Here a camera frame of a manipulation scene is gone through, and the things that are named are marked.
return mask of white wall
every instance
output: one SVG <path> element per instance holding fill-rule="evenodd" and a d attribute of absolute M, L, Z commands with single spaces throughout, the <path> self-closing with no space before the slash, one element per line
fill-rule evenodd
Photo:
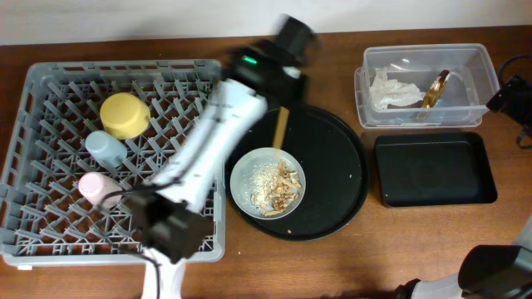
<path fill-rule="evenodd" d="M 0 0 L 0 45 L 532 24 L 532 0 Z"/>

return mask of green light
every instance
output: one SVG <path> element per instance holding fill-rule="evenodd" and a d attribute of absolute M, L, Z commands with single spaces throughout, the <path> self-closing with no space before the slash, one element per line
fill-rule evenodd
<path fill-rule="evenodd" d="M 244 57 L 242 57 L 242 59 L 244 59 L 244 61 L 249 62 L 249 63 L 251 63 L 251 64 L 257 64 L 257 61 L 254 60 L 254 59 L 251 58 L 251 57 L 244 56 Z"/>

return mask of black round tray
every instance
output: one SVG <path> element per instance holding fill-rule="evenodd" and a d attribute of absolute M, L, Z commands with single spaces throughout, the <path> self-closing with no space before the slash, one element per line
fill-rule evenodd
<path fill-rule="evenodd" d="M 226 182 L 242 156 L 272 146 L 277 117 L 278 110 L 268 112 L 239 142 L 225 165 Z M 364 204 L 370 178 L 366 151 L 351 127 L 317 107 L 292 108 L 283 150 L 303 167 L 302 202 L 276 220 L 250 217 L 235 204 L 240 215 L 261 231 L 292 241 L 323 238 L 348 224 Z"/>

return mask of black rectangular tray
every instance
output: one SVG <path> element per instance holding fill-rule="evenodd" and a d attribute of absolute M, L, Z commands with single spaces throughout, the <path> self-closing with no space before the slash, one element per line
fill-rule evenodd
<path fill-rule="evenodd" d="M 380 136 L 375 152 L 382 199 L 391 207 L 497 200 L 490 162 L 477 133 Z"/>

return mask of robotic arm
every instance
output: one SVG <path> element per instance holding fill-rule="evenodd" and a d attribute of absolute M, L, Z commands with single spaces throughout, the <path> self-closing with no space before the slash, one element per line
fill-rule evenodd
<path fill-rule="evenodd" d="M 303 98 L 304 51 L 314 40 L 305 24 L 289 17 L 273 42 L 262 40 L 231 54 L 223 81 L 186 146 L 152 179 L 128 194 L 134 225 L 148 249 L 143 299 L 180 297 L 186 259 L 213 234 L 201 217 L 205 198 L 221 166 L 267 109 L 291 106 Z"/>

